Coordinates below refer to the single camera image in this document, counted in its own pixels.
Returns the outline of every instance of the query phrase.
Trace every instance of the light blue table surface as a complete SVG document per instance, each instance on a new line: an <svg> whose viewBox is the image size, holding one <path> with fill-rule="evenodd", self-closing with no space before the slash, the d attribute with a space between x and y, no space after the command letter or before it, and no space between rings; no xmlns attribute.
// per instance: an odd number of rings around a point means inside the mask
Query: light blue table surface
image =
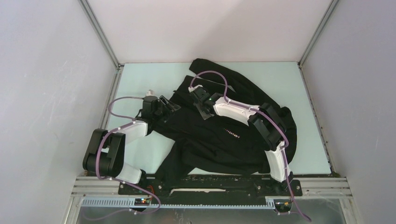
<svg viewBox="0 0 396 224"><path fill-rule="evenodd" d="M295 62L233 62L219 63L235 70L264 90L280 106L290 108L297 125L297 151L290 169L294 174L329 174L330 167L312 113L297 63ZM116 98L143 97L148 90L156 96L172 96L189 71L190 63L129 63L125 64ZM113 112L135 116L141 100L118 101ZM127 119L111 117L108 128L127 123ZM155 173L169 153L174 141L153 132L149 136L126 145L125 162ZM210 174L194 169L191 174Z"/></svg>

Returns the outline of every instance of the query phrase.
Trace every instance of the white connector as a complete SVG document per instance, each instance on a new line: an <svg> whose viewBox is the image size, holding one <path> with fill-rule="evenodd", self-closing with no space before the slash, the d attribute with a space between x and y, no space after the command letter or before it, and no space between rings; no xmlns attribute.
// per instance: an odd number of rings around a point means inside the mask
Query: white connector
<svg viewBox="0 0 396 224"><path fill-rule="evenodd" d="M146 97L148 97L148 96L154 96L154 90L149 90L149 91L146 93Z"/></svg>
<svg viewBox="0 0 396 224"><path fill-rule="evenodd" d="M135 168L127 163L124 163L120 174L118 174L117 179L122 180L122 183L129 182L132 184L137 184L141 177L141 170Z"/></svg>
<svg viewBox="0 0 396 224"><path fill-rule="evenodd" d="M196 85L195 87L188 87L188 92L196 90L198 87L203 87L202 85Z"/></svg>

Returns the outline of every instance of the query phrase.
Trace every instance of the gray wall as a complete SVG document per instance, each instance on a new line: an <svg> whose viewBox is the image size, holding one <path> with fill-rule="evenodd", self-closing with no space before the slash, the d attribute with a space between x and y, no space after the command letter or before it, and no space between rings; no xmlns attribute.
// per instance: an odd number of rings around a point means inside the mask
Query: gray wall
<svg viewBox="0 0 396 224"><path fill-rule="evenodd" d="M60 223L115 69L77 0L2 0L0 27L0 223Z"/></svg>
<svg viewBox="0 0 396 224"><path fill-rule="evenodd" d="M396 1L342 0L303 67L362 220L396 217Z"/></svg>

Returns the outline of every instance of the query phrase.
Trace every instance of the jacket sleeve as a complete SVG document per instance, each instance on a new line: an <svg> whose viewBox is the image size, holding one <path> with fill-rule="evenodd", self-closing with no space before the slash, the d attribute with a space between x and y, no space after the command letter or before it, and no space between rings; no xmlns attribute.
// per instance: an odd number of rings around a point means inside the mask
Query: jacket sleeve
<svg viewBox="0 0 396 224"><path fill-rule="evenodd" d="M228 85L232 86L237 94L246 96L246 98L250 99L249 102L243 102L243 103L256 104L256 105L269 103L276 109L280 108L280 106L273 99L271 99L271 97L269 97L257 85L252 83L249 79L247 79L240 73L206 59L198 58L191 63L190 71L194 72L195 74L207 70L217 71L222 75L224 75L224 77L228 82ZM221 78L219 75L214 73L203 74L200 77L216 83L221 83L221 84L224 83L223 78Z"/></svg>
<svg viewBox="0 0 396 224"><path fill-rule="evenodd" d="M186 177L195 168L182 160L186 141L187 138L180 138L175 141L169 154L156 171L156 179L172 183Z"/></svg>

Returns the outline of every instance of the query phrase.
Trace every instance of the metal corner post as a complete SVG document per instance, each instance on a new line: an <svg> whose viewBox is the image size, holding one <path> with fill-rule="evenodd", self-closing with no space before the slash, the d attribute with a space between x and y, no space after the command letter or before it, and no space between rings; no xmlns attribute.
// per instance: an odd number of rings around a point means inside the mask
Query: metal corner post
<svg viewBox="0 0 396 224"><path fill-rule="evenodd" d="M111 87L110 87L109 95L107 97L105 109L102 114L102 120L100 121L99 128L106 129L106 127L107 127L107 124L109 122L109 115L110 115L109 111L107 110L107 106L110 104L111 101L114 100L114 98L117 94L117 90L118 90L118 86L120 84L121 75L122 75L123 70L124 70L124 66L121 66L119 69L117 69L115 71L114 79L113 79Z"/></svg>
<svg viewBox="0 0 396 224"><path fill-rule="evenodd" d="M353 198L351 199L340 199L342 212L344 213L344 218L346 224L360 224L360 215L357 211L356 204Z"/></svg>
<svg viewBox="0 0 396 224"><path fill-rule="evenodd" d="M85 14L87 15L89 21L91 22L92 27L95 30L96 34L98 35L100 41L102 42L103 46L105 47L107 54L110 56L115 68L119 69L120 62L118 61L112 47L110 46L110 43L109 43L108 39L106 38L106 35L103 32L103 29L100 26L98 19L96 18L95 14L93 13L93 10L92 10L88 0L78 0L78 1L80 2L81 7L85 11Z"/></svg>
<svg viewBox="0 0 396 224"><path fill-rule="evenodd" d="M339 3L340 0L332 0L331 3L329 4L329 7L327 8L325 14L323 15L322 20L320 21L318 27L316 28L311 40L308 43L307 48L305 49L300 61L299 65L302 67L305 63L305 61L308 58L308 55L310 54L313 46L315 45L316 41L318 40L320 34L323 32L327 22L329 21L331 15L333 14L337 4Z"/></svg>
<svg viewBox="0 0 396 224"><path fill-rule="evenodd" d="M327 140L326 140L326 138L325 138L325 136L323 134L322 126L320 125L319 118L318 118L318 115L316 113L315 105L314 105L313 100L311 98L311 94L310 94L309 89L308 89L307 81L306 81L306 79L304 77L304 72L303 72L301 67L299 67L299 69L300 69L301 79L303 80L305 91L307 93L307 97L308 97L310 105L311 105L312 113L313 113L314 118L315 118L315 123L316 123L316 126L317 126L319 134L320 134L320 139L322 140L323 147L325 148L326 157L327 157L327 160L329 162L330 169L331 169L332 173L333 172L337 172L337 169L334 167L334 164L332 163L332 155L331 155L331 153L329 152L329 150L327 148Z"/></svg>
<svg viewBox="0 0 396 224"><path fill-rule="evenodd" d="M76 224L81 210L82 197L70 197L62 224Z"/></svg>

